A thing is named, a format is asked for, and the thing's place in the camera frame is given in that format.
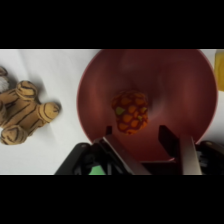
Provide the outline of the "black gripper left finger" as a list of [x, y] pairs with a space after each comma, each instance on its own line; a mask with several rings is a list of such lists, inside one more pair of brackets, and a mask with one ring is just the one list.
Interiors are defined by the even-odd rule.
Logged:
[[113, 135], [113, 128], [106, 127], [105, 136], [97, 140], [104, 152], [110, 157], [114, 166], [125, 175], [150, 175], [150, 172], [125, 149]]

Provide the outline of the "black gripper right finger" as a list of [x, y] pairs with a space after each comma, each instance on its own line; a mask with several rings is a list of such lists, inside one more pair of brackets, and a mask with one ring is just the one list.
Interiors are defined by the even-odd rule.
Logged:
[[173, 158], [181, 175], [201, 175], [196, 146], [190, 135], [177, 137], [168, 127], [159, 127], [158, 140], [167, 154]]

